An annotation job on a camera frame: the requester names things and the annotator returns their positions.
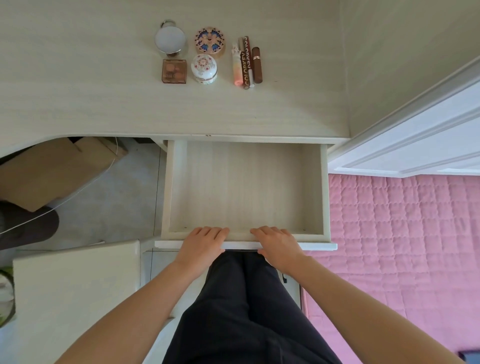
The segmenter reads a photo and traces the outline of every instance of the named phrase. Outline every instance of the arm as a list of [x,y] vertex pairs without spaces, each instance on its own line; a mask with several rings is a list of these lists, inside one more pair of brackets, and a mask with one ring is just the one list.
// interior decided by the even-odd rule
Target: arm
[[262,244],[258,253],[312,296],[363,363],[463,363],[407,319],[306,256],[287,230],[263,226],[251,233]]
[[88,329],[56,364],[140,364],[188,286],[222,253],[228,229],[196,228],[174,262]]

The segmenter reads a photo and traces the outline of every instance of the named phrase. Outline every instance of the pink mattress cover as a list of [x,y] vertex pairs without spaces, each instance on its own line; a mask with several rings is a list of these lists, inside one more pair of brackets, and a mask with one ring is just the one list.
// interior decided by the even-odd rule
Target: pink mattress cover
[[[308,252],[448,349],[480,349],[480,177],[330,175],[334,252]],[[313,299],[303,309],[360,363]]]

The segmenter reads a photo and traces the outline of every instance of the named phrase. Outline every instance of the open drawer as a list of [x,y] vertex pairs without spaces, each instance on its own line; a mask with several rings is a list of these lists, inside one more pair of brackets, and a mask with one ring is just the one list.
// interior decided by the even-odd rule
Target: open drawer
[[229,227],[226,249],[257,249],[249,230],[288,229],[304,250],[330,243],[326,146],[168,142],[161,241],[179,248],[197,226]]

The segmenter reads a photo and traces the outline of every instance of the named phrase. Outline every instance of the hand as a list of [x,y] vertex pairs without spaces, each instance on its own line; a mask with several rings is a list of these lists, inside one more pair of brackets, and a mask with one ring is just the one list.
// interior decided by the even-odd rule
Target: hand
[[229,228],[195,228],[184,240],[175,263],[191,272],[193,279],[201,276],[213,261],[225,250],[221,249]]
[[295,264],[305,257],[292,234],[287,229],[279,230],[276,227],[262,226],[258,229],[250,229],[263,249],[258,250],[265,259],[280,272],[292,276]]

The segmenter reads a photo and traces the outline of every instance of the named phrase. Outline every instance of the person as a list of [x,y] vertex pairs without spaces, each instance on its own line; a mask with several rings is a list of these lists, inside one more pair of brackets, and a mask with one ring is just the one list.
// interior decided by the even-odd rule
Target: person
[[140,364],[187,287],[208,267],[163,363],[318,363],[340,360],[281,284],[293,277],[365,363],[451,364],[458,357],[408,320],[305,255],[284,229],[251,233],[258,252],[225,252],[228,228],[196,228],[176,259],[87,330],[57,364]]

